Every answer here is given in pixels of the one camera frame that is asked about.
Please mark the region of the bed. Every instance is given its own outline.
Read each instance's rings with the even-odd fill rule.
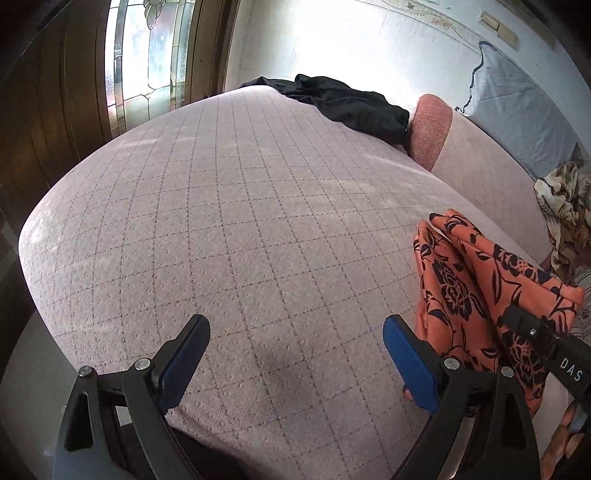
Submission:
[[[426,421],[381,338],[412,324],[412,237],[455,208],[506,233],[403,152],[270,87],[121,135],[65,175],[19,244],[76,367],[128,368],[193,313],[212,340],[168,421],[252,478],[390,478]]]

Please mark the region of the metal rivet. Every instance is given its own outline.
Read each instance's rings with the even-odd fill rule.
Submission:
[[[513,375],[515,375],[515,372],[513,371],[513,369],[511,367],[502,367],[501,373],[503,374],[503,377],[507,377],[507,378],[512,378]]]
[[[460,368],[460,362],[458,362],[455,358],[446,358],[443,361],[443,365],[445,365],[449,370],[457,370]]]
[[[88,375],[90,375],[92,373],[92,367],[90,365],[85,365],[83,367],[80,367],[80,369],[78,370],[78,376],[79,377],[88,377]]]
[[[146,370],[150,366],[150,359],[149,358],[140,358],[134,363],[134,367],[136,370]]]

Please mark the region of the orange floral fabric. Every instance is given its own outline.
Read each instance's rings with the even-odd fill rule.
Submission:
[[[583,303],[583,289],[502,249],[455,210],[429,219],[433,226],[421,222],[414,238],[421,275],[417,337],[465,368],[494,372],[511,366],[535,414],[548,372],[529,341],[503,325],[501,316],[513,303],[565,333]]]

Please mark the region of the stained glass window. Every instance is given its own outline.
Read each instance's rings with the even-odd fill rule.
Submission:
[[[112,0],[105,86],[113,137],[183,104],[194,0]]]

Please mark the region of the wall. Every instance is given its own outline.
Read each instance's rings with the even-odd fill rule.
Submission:
[[[483,39],[498,46],[548,94],[591,152],[591,90],[560,43],[552,50],[532,29],[496,0],[437,0],[429,6],[463,23]],[[517,50],[477,22],[486,10],[519,37]]]
[[[246,41],[253,4],[254,0],[240,0],[238,4],[238,13],[236,15],[234,31],[232,32],[232,43],[230,45],[228,66],[226,68],[225,92],[234,90],[234,88],[240,85],[238,83],[240,63],[242,61],[242,52],[244,51],[244,42]]]
[[[405,8],[407,2],[390,3]],[[260,75],[293,79],[301,72],[381,92],[409,109],[423,93],[434,93],[455,107],[467,99],[472,69],[480,59],[475,46],[482,38],[546,91],[591,150],[591,92],[561,45],[551,50],[496,0],[423,4],[457,22],[428,15],[418,20],[418,15],[390,9],[382,0],[254,0],[243,46],[233,45],[230,51],[231,58],[241,49],[242,55],[236,62],[238,74],[228,79],[226,88]],[[518,50],[478,23],[482,9],[519,35]]]

